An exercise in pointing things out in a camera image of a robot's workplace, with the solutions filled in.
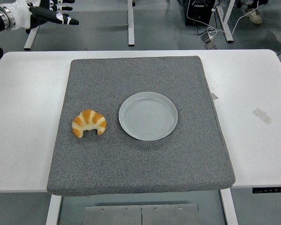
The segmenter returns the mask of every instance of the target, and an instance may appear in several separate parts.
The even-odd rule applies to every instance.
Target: plate rim
[[[124,126],[124,122],[123,122],[123,120],[122,120],[121,117],[120,117],[121,111],[122,111],[123,108],[124,108],[124,104],[128,101],[128,99],[132,98],[132,97],[135,96],[135,95],[144,94],[144,93],[152,93],[152,94],[155,94],[155,95],[159,95],[159,96],[164,97],[165,99],[167,99],[168,103],[170,103],[170,104],[173,106],[173,108],[175,109],[175,113],[176,113],[176,118],[177,118],[177,119],[176,119],[176,121],[175,121],[175,124],[174,124],[173,128],[172,128],[166,135],[164,135],[164,136],[162,136],[162,137],[160,137],[160,138],[157,138],[157,139],[146,140],[146,139],[138,138],[137,136],[135,136],[134,134],[132,134],[131,132],[129,132],[129,131],[126,129],[126,127]],[[175,129],[175,127],[176,127],[176,125],[177,125],[177,122],[178,122],[178,112],[177,112],[176,106],[174,105],[174,103],[173,103],[168,97],[166,97],[166,96],[164,96],[164,95],[162,95],[162,94],[159,94],[159,93],[157,93],[157,92],[153,92],[153,91],[143,91],[143,92],[135,93],[135,94],[133,94],[133,95],[131,95],[131,96],[129,96],[128,98],[125,99],[125,101],[122,103],[122,105],[121,105],[121,107],[120,107],[120,110],[119,110],[119,112],[118,112],[118,120],[119,120],[119,122],[120,122],[120,125],[121,125],[122,129],[123,129],[127,134],[129,134],[131,137],[133,137],[133,138],[135,138],[135,139],[137,139],[137,140],[141,140],[141,141],[156,141],[156,140],[160,140],[160,139],[162,139],[162,138],[165,138],[166,136],[168,136],[168,135]]]

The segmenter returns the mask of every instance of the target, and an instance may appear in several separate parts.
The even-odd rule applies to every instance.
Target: croissant
[[[106,129],[106,120],[103,115],[91,109],[83,110],[72,122],[73,134],[81,138],[85,130],[96,129],[99,135]]]

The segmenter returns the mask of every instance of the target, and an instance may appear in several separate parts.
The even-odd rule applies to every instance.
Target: desk leg
[[[227,225],[238,225],[230,188],[220,190]]]
[[[224,11],[223,11],[222,7],[219,6],[217,8],[217,14],[219,16],[223,31],[225,32],[224,35],[225,35],[226,41],[228,43],[232,43],[234,41],[233,37],[232,37],[232,34],[231,34],[231,31],[230,31],[230,28],[228,26],[228,20],[230,18],[231,11],[232,11],[234,3],[235,3],[235,0],[230,0],[225,18],[224,18]]]
[[[31,50],[31,47],[33,45],[34,39],[36,38],[37,31],[39,27],[31,29],[29,36],[27,38],[26,44],[24,46],[24,50]]]
[[[128,45],[134,46],[134,21],[132,0],[128,0]]]
[[[62,198],[61,196],[51,195],[46,225],[56,225],[57,224],[61,198]]]

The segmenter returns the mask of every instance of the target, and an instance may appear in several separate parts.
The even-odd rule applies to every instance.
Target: black device
[[[185,7],[185,24],[206,26],[209,24],[215,0],[189,0]]]

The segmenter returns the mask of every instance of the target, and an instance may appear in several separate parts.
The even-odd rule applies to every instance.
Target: tape
[[[213,100],[218,99],[218,97],[214,93],[211,93],[211,97],[212,97]]]
[[[271,118],[263,111],[261,111],[260,109],[255,109],[253,111],[253,113],[258,116],[263,122],[265,122],[267,125],[269,125],[272,120]]]

